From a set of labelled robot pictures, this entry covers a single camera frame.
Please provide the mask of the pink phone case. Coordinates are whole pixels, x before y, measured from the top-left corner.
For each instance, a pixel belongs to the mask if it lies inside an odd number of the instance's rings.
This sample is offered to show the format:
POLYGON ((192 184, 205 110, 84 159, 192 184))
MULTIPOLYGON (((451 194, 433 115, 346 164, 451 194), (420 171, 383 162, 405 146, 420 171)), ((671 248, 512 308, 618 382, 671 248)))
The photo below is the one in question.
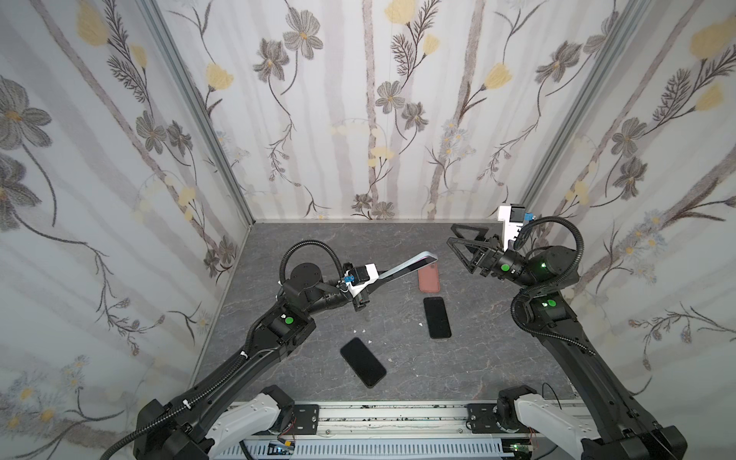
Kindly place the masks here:
POLYGON ((422 293, 435 294, 441 291, 438 264, 429 264, 418 270, 418 286, 422 293))

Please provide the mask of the black smartphone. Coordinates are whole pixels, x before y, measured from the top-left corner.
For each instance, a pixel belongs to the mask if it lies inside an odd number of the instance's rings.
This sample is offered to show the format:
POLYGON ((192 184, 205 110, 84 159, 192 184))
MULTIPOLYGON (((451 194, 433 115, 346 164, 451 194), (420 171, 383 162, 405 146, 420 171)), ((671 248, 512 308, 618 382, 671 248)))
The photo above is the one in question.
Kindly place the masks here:
POLYGON ((452 328, 445 301, 442 297, 427 297, 423 301, 427 329, 432 339, 452 337, 452 328))

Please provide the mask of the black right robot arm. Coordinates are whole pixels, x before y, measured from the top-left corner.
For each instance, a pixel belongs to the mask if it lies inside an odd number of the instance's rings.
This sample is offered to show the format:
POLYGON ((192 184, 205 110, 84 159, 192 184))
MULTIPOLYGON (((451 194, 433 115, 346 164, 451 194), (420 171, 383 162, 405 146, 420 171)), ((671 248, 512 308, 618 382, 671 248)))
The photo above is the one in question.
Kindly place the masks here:
POLYGON ((525 224, 511 246, 484 227, 454 224, 448 246, 469 273, 493 276, 519 286, 510 312, 519 329, 536 337, 552 354, 582 398, 596 431, 584 434, 565 420, 556 406, 538 410, 530 394, 503 404, 500 423, 531 427, 579 459, 682 459, 688 444, 673 425, 665 427, 646 410, 598 354, 575 312, 563 298, 563 289, 579 280, 578 266, 585 251, 580 230, 559 217, 538 218, 525 224), (550 246, 537 255, 519 251, 532 231, 557 223, 573 237, 575 247, 550 246))

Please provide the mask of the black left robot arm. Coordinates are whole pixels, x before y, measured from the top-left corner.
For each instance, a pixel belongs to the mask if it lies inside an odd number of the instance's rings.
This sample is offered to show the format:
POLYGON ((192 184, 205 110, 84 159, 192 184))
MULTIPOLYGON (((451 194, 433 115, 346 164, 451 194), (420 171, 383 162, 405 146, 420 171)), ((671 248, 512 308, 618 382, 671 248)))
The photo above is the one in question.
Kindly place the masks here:
POLYGON ((311 263, 282 272, 275 304, 248 329, 245 343, 168 404, 149 402, 123 443, 137 459, 213 459, 253 434, 283 432, 294 419, 293 399, 284 390, 270 385, 234 406, 239 394, 307 340, 316 328, 315 314, 365 307, 386 278, 374 264, 344 264, 335 281, 325 281, 311 263))

